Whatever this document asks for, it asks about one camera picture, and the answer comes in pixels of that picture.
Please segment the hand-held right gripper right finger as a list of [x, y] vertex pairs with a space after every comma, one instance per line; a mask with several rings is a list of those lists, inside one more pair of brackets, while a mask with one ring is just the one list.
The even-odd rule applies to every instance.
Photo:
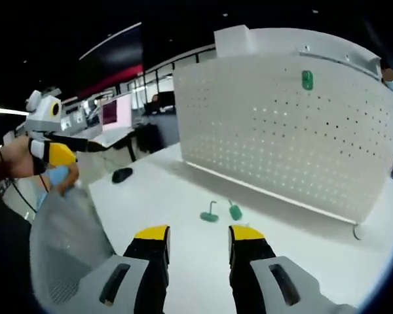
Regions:
[[285, 256], [276, 256], [256, 229], [229, 226], [229, 282], [237, 313], [356, 313], [320, 291], [318, 280]]

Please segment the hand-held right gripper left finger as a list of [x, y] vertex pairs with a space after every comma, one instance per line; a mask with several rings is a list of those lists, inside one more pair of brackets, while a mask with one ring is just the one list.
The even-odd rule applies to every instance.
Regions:
[[64, 313], [162, 313], [169, 262], [170, 227], [141, 230], [122, 256], [113, 255], [80, 280]]

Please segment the person's left hand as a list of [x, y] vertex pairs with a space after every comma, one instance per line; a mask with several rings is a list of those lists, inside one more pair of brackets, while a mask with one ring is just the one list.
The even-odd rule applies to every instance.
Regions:
[[18, 137], [0, 149], [5, 178], [34, 176], [33, 156], [29, 152], [28, 137]]

